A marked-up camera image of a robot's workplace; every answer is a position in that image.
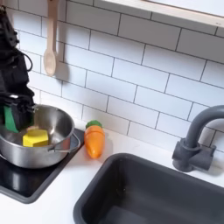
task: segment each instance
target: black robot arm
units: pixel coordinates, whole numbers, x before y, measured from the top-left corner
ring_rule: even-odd
[[[29,82],[25,55],[20,52],[17,33],[5,7],[0,8],[0,123],[8,130],[20,131],[32,124],[34,93]]]

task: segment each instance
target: yellow sponge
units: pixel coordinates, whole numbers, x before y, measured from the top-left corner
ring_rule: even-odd
[[[23,136],[23,146],[39,147],[48,145],[48,135],[45,129],[31,129]]]

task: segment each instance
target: black stovetop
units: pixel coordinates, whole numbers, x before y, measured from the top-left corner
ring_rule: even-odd
[[[80,139],[82,146],[84,132],[75,129],[74,133]],[[71,140],[71,147],[75,147],[77,140],[73,136]],[[56,165],[39,170],[20,168],[0,157],[0,193],[25,204],[34,202],[60,174],[76,152],[68,154]]]

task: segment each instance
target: gray sink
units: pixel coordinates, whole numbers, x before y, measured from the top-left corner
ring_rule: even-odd
[[[116,154],[81,195],[73,217],[75,224],[223,224],[224,189]]]

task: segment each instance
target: orange carrot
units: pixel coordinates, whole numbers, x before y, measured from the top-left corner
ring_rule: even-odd
[[[105,144],[105,134],[102,125],[97,121],[91,121],[86,128],[84,142],[87,153],[91,158],[99,158]]]

